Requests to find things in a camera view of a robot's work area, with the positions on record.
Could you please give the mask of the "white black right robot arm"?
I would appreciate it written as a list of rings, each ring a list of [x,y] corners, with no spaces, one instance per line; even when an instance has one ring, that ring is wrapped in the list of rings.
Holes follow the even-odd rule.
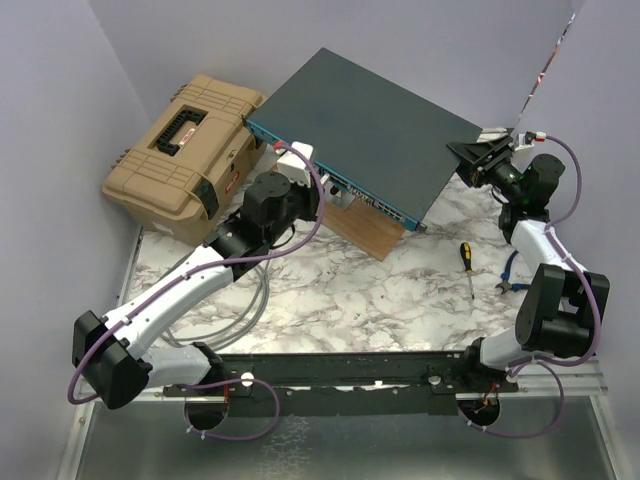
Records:
[[[515,377],[531,363],[577,367],[600,341],[610,282],[589,271],[561,244],[547,205],[565,166],[551,154],[535,156],[524,171],[512,163],[512,139],[502,134],[474,143],[451,142],[458,176],[469,187],[499,191],[499,227],[522,256],[533,279],[513,328],[469,345],[459,367],[461,383],[481,391],[494,380]]]

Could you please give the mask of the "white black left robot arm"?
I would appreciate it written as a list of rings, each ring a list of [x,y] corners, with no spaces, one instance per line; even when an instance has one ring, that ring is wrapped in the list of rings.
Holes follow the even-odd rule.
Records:
[[[189,384],[206,395],[220,385],[210,348],[194,343],[160,360],[148,350],[174,322],[207,296],[237,281],[259,263],[283,256],[273,249],[297,220],[322,222],[324,186],[268,171],[256,177],[241,206],[155,285],[103,316],[88,310],[74,322],[74,380],[84,378],[111,410],[154,386]]]

